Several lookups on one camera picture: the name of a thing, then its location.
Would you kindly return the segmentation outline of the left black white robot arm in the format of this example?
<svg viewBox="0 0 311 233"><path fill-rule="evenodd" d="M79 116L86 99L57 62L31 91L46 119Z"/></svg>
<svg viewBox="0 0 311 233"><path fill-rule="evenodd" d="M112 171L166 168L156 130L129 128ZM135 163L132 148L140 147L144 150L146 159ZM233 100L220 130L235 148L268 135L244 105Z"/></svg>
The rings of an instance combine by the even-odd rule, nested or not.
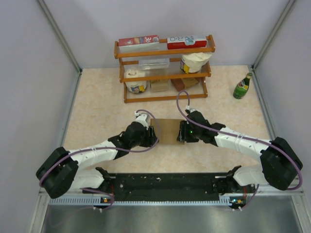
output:
<svg viewBox="0 0 311 233"><path fill-rule="evenodd" d="M79 150L56 148L38 169L36 176L39 185L52 199L80 189L84 193L103 193L110 190L111 178L97 164L135 153L137 146L149 151L158 142L153 126L134 121L119 135L95 146Z"/></svg>

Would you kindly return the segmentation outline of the brown cardboard box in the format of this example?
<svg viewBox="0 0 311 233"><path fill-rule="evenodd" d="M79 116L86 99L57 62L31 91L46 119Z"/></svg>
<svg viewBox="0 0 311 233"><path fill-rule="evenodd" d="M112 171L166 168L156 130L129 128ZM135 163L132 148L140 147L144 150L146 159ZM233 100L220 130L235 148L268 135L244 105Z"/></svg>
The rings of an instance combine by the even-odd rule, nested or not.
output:
<svg viewBox="0 0 311 233"><path fill-rule="evenodd" d="M156 121L151 119L150 125L154 127L155 134L159 138L159 144L162 145L183 145L183 142L178 141L179 139L179 126L181 119L157 119L160 127L158 127Z"/></svg>

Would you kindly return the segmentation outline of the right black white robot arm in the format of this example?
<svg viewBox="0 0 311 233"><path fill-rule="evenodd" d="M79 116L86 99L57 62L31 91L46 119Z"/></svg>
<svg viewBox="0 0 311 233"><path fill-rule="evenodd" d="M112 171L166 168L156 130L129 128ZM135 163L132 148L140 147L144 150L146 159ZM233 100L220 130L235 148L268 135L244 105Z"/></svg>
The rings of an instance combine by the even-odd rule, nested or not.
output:
<svg viewBox="0 0 311 233"><path fill-rule="evenodd" d="M227 187L240 191L250 184L268 184L278 190L291 190L295 178L302 185L301 161L288 142L280 137L263 140L238 133L224 124L210 124L196 109L187 110L181 122L180 141L203 141L219 148L232 149L258 162L255 166L237 166L228 173Z"/></svg>

